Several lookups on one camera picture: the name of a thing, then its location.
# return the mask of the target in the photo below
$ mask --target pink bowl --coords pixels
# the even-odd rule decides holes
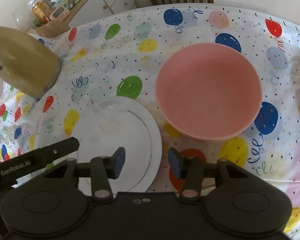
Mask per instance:
[[[262,89],[253,65],[239,52],[199,43],[177,51],[163,64],[155,96],[167,121],[181,133],[226,140],[257,117]]]

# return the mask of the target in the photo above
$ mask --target white plate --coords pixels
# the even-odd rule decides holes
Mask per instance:
[[[159,169],[162,141],[157,123],[137,101],[112,97],[99,101],[82,116],[72,136],[80,141],[79,150],[69,157],[78,163],[96,156],[111,156],[118,147],[126,150],[126,162],[116,180],[109,180],[118,191],[145,192]],[[91,195],[90,179],[80,179],[79,189]]]

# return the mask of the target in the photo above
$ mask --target green balloon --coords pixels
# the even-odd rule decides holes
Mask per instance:
[[[2,116],[2,120],[5,121],[7,120],[7,116],[8,116],[8,111],[4,111],[3,116]]]
[[[117,23],[112,24],[109,27],[109,29],[107,30],[105,39],[106,40],[112,39],[114,36],[116,36],[119,33],[120,30],[121,30],[121,27],[119,24],[117,24]]]
[[[141,23],[136,27],[133,34],[136,38],[143,40],[144,38],[148,37],[149,33],[151,32],[151,28],[152,28],[151,23],[149,22]]]
[[[118,97],[136,99],[142,90],[142,81],[137,76],[130,76],[122,80],[117,88]]]
[[[44,171],[47,171],[47,170],[51,169],[53,166],[54,166],[53,163],[49,163],[49,164],[44,168]]]

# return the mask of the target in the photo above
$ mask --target plastic bottle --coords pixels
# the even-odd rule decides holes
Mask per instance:
[[[25,93],[39,99],[56,82],[62,61],[34,37],[0,26],[0,77]]]
[[[28,5],[38,20],[44,24],[50,22],[50,15],[53,10],[46,2],[31,0],[28,2]]]

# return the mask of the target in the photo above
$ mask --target tablecloth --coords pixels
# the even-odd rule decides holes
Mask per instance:
[[[293,213],[285,233],[300,239],[299,25],[245,9],[175,4],[114,15],[54,40],[37,38],[62,58],[63,67],[54,87],[38,102],[4,85],[0,162],[71,136],[80,116],[98,100],[130,97],[151,112],[162,135],[162,161],[149,191],[178,191],[182,186],[170,171],[169,147],[208,162],[225,157],[289,196]],[[162,64],[175,51],[198,42],[236,49],[261,79],[258,117],[225,142],[182,136],[165,121],[155,102],[154,83]],[[30,177],[19,179],[19,184]],[[206,179],[203,185],[212,183]]]

